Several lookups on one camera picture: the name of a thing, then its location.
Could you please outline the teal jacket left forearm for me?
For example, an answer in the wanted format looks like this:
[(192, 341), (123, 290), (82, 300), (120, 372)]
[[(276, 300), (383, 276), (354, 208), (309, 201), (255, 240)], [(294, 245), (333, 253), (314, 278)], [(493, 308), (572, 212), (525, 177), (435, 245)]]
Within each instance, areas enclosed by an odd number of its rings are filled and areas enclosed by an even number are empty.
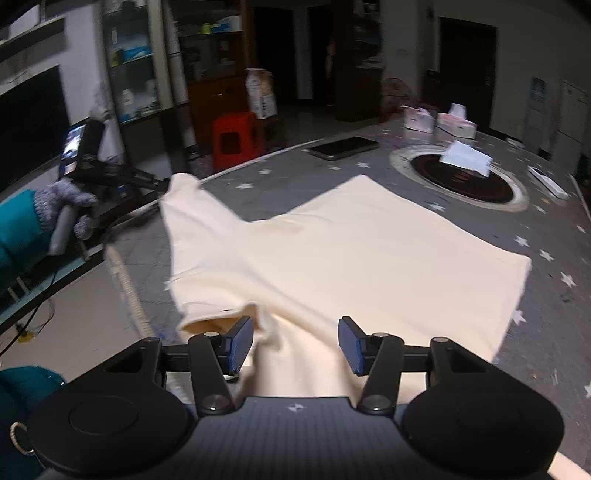
[(50, 233), (41, 226), (34, 197), (34, 190), (25, 190), (1, 204), (1, 292), (47, 254)]

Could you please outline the grey knit gloved left hand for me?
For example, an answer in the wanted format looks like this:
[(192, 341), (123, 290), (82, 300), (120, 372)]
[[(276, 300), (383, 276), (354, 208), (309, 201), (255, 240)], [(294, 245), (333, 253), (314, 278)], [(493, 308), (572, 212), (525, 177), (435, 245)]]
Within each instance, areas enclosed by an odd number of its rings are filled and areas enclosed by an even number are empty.
[(98, 220), (95, 217), (97, 197), (81, 190), (68, 178), (62, 178), (36, 190), (33, 194), (33, 205), (44, 232), (53, 232), (58, 216), (65, 206), (82, 210), (73, 227), (77, 239), (88, 240), (97, 226)]

